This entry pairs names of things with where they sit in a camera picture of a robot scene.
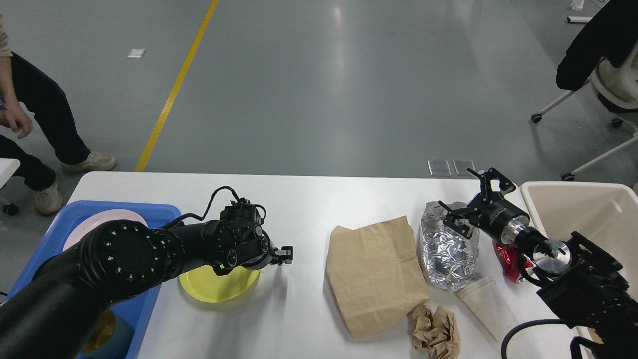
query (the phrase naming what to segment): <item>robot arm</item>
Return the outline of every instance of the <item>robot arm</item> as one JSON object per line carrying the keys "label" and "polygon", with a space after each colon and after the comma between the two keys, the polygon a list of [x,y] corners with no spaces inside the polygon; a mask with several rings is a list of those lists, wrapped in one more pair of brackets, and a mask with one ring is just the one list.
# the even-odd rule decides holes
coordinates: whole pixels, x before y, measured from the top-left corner
{"label": "robot arm", "polygon": [[[578,232],[566,242],[547,239],[529,226],[527,213],[505,199],[516,189],[509,179],[493,168],[481,174],[468,171],[479,178],[481,192],[459,210],[439,202],[447,210],[445,225],[468,238],[471,229],[457,224],[467,219],[497,242],[514,246],[521,275],[540,287],[537,294],[562,323],[596,330],[603,344],[576,337],[570,346],[572,358],[580,358],[579,345],[598,358],[638,358],[638,303],[627,294],[629,285],[618,273],[623,266]],[[491,180],[500,182],[499,192],[492,191]],[[527,274],[525,256],[535,264],[538,279]],[[503,341],[504,358],[508,338],[526,327],[514,328]]]}
{"label": "robot arm", "polygon": [[109,221],[43,263],[0,307],[0,358],[74,358],[104,310],[203,265],[226,275],[290,264],[292,247],[279,250],[262,229],[263,207],[233,194],[219,220],[181,225],[198,217],[189,214],[159,229]]}

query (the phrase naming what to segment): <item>chair leg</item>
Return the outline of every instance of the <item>chair leg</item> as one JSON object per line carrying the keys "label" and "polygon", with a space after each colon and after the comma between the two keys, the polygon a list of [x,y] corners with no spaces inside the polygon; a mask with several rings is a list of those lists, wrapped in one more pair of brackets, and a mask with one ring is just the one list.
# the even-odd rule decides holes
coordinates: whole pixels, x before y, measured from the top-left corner
{"label": "chair leg", "polygon": [[[589,79],[587,79],[582,86],[584,87],[588,83],[590,83]],[[547,105],[547,107],[542,109],[540,112],[531,115],[531,121],[534,122],[534,123],[540,122],[540,120],[543,118],[544,114],[548,113],[549,110],[551,110],[554,107],[556,107],[559,103],[565,101],[565,99],[567,99],[569,96],[572,96],[576,91],[567,91],[566,93],[563,93],[562,96],[560,96],[559,98],[555,99],[554,102],[552,102],[549,105]]]}
{"label": "chair leg", "polygon": [[636,143],[638,143],[638,134],[634,134],[634,138],[630,139],[629,141],[626,141],[626,142],[614,147],[613,149],[610,149],[609,151],[603,153],[602,155],[600,155],[600,156],[594,158],[593,160],[587,162],[586,164],[578,167],[577,169],[573,170],[571,172],[571,174],[573,176],[575,176],[576,174],[585,171],[586,169],[590,168],[591,166],[593,166],[593,165],[599,163],[600,161],[604,160],[605,158],[613,155],[614,153],[622,151],[625,148],[627,148],[629,146],[632,146],[632,145],[634,145]]}
{"label": "chair leg", "polygon": [[4,198],[0,195],[0,205],[2,207],[2,212],[5,212],[9,216],[16,215],[18,213],[18,206],[11,203],[8,199]]}

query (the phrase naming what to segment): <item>crumpled brown paper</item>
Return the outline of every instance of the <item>crumpled brown paper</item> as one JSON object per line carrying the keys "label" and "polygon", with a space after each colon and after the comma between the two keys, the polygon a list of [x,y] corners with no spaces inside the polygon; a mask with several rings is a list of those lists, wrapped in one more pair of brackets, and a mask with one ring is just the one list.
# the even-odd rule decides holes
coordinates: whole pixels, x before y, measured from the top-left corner
{"label": "crumpled brown paper", "polygon": [[439,305],[436,313],[420,304],[412,312],[415,320],[415,348],[427,350],[429,359],[456,359],[461,352],[461,337],[454,313]]}

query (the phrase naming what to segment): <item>white shoe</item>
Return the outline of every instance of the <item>white shoe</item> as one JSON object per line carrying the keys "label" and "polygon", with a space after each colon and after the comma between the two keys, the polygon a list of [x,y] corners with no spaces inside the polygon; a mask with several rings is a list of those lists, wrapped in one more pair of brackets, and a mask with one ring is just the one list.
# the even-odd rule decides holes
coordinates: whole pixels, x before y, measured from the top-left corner
{"label": "white shoe", "polygon": [[117,159],[108,153],[91,152],[83,162],[77,165],[62,164],[64,172],[108,171],[117,165]]}
{"label": "white shoe", "polygon": [[57,190],[59,183],[59,177],[56,176],[56,181],[53,182],[51,187],[36,192],[36,211],[39,214],[47,216],[52,215],[62,208],[64,198]]}

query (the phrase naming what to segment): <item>paper bag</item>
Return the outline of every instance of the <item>paper bag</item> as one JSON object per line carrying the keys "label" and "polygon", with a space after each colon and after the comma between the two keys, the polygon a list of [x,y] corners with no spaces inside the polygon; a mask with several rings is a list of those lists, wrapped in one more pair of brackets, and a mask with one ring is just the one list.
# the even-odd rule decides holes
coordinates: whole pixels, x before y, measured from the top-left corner
{"label": "paper bag", "polygon": [[330,235],[326,272],[354,339],[397,325],[429,298],[406,217]]}

